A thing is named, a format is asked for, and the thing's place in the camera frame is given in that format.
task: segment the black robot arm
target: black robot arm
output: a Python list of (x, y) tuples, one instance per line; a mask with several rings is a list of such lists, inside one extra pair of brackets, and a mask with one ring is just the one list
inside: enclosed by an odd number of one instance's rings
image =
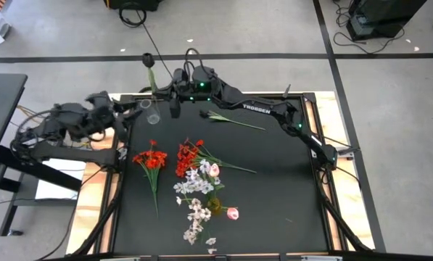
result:
[(320, 142), (316, 134), (305, 124), (301, 111), (293, 104), (243, 94), (239, 89), (222, 81), (214, 69), (209, 67), (195, 67), (192, 80), (189, 80), (184, 70), (177, 69), (169, 86), (153, 92), (157, 98), (170, 102), (172, 117), (179, 117), (181, 102), (207, 100), (221, 109), (247, 109), (270, 115), (277, 119), (287, 134), (300, 138), (316, 153), (321, 167), (335, 170), (337, 150), (332, 145)]

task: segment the wooden board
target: wooden board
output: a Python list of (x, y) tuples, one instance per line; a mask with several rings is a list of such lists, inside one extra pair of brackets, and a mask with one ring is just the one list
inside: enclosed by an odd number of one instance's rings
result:
[[(247, 94), (266, 94), (266, 92), (249, 92)], [(121, 95), (122, 94), (110, 94), (110, 97), (119, 100)], [(347, 135), (345, 133), (344, 124), (342, 122), (342, 117), (339, 111), (335, 93), (333, 91), (316, 91), (315, 95), (321, 126), (323, 128), (323, 134), (329, 138), (335, 139), (344, 144), (348, 144)], [(309, 115), (310, 123), (314, 123), (314, 118), (311, 116), (313, 115), (313, 110), (311, 106), (308, 106), (308, 103), (307, 113)], [(93, 144), (94, 148), (110, 148), (112, 146), (112, 137), (113, 133), (110, 130), (107, 132), (107, 137), (105, 140), (100, 143)], [(335, 146), (336, 148), (343, 149), (343, 145), (331, 141), (326, 142)], [(86, 166), (83, 181), (96, 170), (98, 170), (98, 167), (96, 169), (94, 166), (92, 166), (90, 163)], [(355, 163), (353, 160), (340, 158), (337, 162), (337, 166), (352, 173), (353, 175), (356, 175)], [(340, 170), (335, 170), (332, 175), (342, 217), (367, 247), (374, 248), (374, 242), (371, 235), (371, 229), (369, 228), (363, 197), (356, 180)], [(81, 189), (79, 194), (80, 200), (78, 201), (78, 206), (76, 207), (75, 211), (75, 218), (68, 242), (67, 253), (75, 251), (95, 226), (99, 218), (105, 179), (106, 174), (99, 173)], [(110, 200), (115, 193), (116, 184), (117, 175), (113, 177), (112, 187), (110, 188)], [(328, 214), (328, 220), (331, 226), (334, 248), (337, 250), (341, 249), (337, 225), (330, 214)], [(104, 228), (104, 233), (102, 234), (101, 252), (107, 252), (108, 239), (110, 238), (111, 231), (111, 222), (112, 221), (110, 218)]]

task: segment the concrete floor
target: concrete floor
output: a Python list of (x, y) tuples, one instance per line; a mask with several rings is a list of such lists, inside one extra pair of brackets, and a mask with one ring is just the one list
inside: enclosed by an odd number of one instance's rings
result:
[[(336, 7), (320, 0), (329, 34)], [(130, 29), (102, 1), (19, 0), (6, 13), (14, 28), (0, 57), (71, 57), (155, 53), (143, 28)], [(405, 26), (405, 36), (384, 53), (433, 52), (433, 0)], [(195, 47), (205, 54), (325, 54), (311, 0), (167, 0), (149, 13), (147, 27), (162, 54)], [(382, 40), (365, 48), (376, 49)], [(333, 44), (334, 52), (359, 54)], [(169, 68), (182, 61), (166, 62)], [(243, 91), (336, 91), (327, 59), (209, 60), (225, 81)], [(433, 59), (338, 60), (388, 252), (433, 255)], [(134, 92), (147, 85), (141, 62), (0, 64), (0, 73), (29, 76), (21, 105), (35, 111), (81, 102), (96, 91)], [(157, 84), (169, 82), (161, 63)], [(16, 114), (13, 121), (21, 122)], [(2, 141), (7, 144), (10, 126)], [(16, 173), (7, 173), (15, 177)], [(0, 201), (10, 195), (0, 192)], [(0, 205), (0, 220), (6, 206)], [(24, 207), (13, 228), (21, 238), (0, 238), (0, 260), (34, 260), (65, 232), (69, 207)], [(65, 245), (54, 256), (62, 256)]]

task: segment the pink tulip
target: pink tulip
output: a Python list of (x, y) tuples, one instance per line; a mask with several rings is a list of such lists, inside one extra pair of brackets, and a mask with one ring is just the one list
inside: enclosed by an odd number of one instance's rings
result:
[(218, 175), (219, 175), (219, 167), (215, 163), (215, 164), (211, 165), (211, 167), (210, 167), (210, 176), (215, 178), (215, 177), (218, 177)]
[(228, 218), (232, 220), (237, 220), (239, 218), (239, 211), (235, 207), (228, 208)]

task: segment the clear glass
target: clear glass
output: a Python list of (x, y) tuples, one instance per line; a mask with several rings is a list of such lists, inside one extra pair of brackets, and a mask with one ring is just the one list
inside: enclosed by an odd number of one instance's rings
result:
[(160, 111), (155, 101), (143, 99), (139, 105), (144, 110), (148, 123), (157, 124), (160, 121)]

